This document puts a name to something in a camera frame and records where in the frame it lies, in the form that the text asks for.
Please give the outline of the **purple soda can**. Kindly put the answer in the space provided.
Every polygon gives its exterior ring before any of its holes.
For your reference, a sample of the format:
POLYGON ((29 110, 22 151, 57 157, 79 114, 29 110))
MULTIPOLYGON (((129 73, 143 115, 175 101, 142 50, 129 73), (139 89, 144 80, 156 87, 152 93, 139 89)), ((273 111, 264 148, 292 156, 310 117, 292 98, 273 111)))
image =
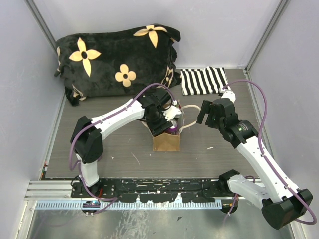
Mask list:
POLYGON ((175 119, 172 119, 170 122, 172 123, 172 126, 168 128, 165 132, 171 135, 178 135, 179 134, 178 121, 175 119))

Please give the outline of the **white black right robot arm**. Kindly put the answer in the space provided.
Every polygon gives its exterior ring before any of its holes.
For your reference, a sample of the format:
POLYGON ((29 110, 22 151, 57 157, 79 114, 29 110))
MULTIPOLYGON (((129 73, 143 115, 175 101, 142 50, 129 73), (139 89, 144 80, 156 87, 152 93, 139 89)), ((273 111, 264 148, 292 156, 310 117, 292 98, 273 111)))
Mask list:
POLYGON ((257 130, 252 124, 239 120, 229 98, 204 100, 197 123, 219 130, 223 139, 249 162, 264 184, 258 186, 232 169, 218 178, 222 195, 243 196, 259 208, 267 223, 277 230, 305 214, 313 199, 312 193, 309 189, 300 189, 286 176, 264 144, 258 141, 257 130))

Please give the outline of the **brown canvas tote bag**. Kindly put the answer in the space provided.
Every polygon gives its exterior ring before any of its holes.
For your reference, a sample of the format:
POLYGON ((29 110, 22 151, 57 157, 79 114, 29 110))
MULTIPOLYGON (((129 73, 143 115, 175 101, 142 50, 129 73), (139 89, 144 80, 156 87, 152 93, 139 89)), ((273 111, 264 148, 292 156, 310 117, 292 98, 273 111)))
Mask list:
POLYGON ((179 134, 178 135, 171 135, 166 132, 159 136, 153 136, 153 152, 177 152, 180 151, 180 138, 181 133, 184 129, 187 129, 189 127, 192 127, 196 124, 196 121, 193 121, 190 124, 185 125, 185 113, 184 110, 188 108, 194 108, 200 111, 201 107, 198 105, 186 105, 180 107, 182 111, 182 115, 179 118, 174 118, 178 121, 178 128, 179 128, 179 134))

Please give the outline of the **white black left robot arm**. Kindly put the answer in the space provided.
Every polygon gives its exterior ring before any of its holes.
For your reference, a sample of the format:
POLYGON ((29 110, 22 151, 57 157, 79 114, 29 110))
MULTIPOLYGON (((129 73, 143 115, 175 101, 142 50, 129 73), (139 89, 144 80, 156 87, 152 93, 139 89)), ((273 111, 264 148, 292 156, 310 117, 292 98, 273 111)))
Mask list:
POLYGON ((81 117, 71 137, 70 152, 80 161, 82 192, 95 197, 100 191, 98 159, 103 153, 103 140, 110 134, 135 120, 144 120, 152 136, 158 136, 172 127, 171 121, 179 114, 177 100, 164 88, 156 88, 137 94, 104 115, 81 117))

